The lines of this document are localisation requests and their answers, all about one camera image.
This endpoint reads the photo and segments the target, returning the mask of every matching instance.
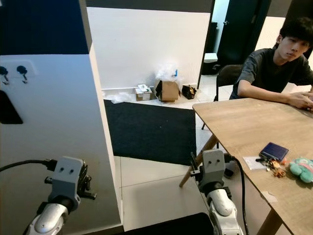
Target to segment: wall hook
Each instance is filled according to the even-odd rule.
[[[23,65],[20,65],[16,68],[16,70],[24,77],[22,82],[26,84],[28,82],[27,77],[25,76],[25,74],[27,74],[27,69]]]
[[[5,81],[2,81],[4,85],[9,85],[9,79],[7,78],[8,70],[5,67],[0,66],[0,74],[3,75]]]

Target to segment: black rug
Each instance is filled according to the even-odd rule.
[[[115,156],[190,165],[196,154],[195,112],[105,100]]]
[[[193,214],[148,227],[120,233],[120,235],[213,235],[213,226],[205,213]]]

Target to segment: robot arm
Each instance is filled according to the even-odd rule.
[[[53,176],[45,179],[52,184],[48,202],[43,202],[37,216],[29,224],[25,235],[56,235],[65,224],[71,211],[78,208],[81,197],[95,199],[90,190],[91,177],[87,175],[85,162],[71,157],[62,157],[53,170]]]
[[[236,206],[230,199],[230,191],[223,188],[224,171],[224,153],[214,149],[203,152],[203,166],[191,171],[191,175],[195,176],[198,188],[205,194],[210,206],[209,217],[214,235],[243,235],[237,221]]]

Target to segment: brown cardboard box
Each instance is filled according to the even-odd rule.
[[[159,95],[159,100],[162,102],[175,102],[179,96],[179,88],[176,82],[164,82],[162,81],[162,92]]]
[[[153,94],[150,88],[148,92],[142,92],[140,88],[135,88],[135,94],[137,101],[156,99],[155,94]]]

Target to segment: black chair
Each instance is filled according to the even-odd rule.
[[[219,87],[234,85],[243,70],[243,65],[226,65],[220,69],[216,77],[216,95],[213,102],[219,101]]]

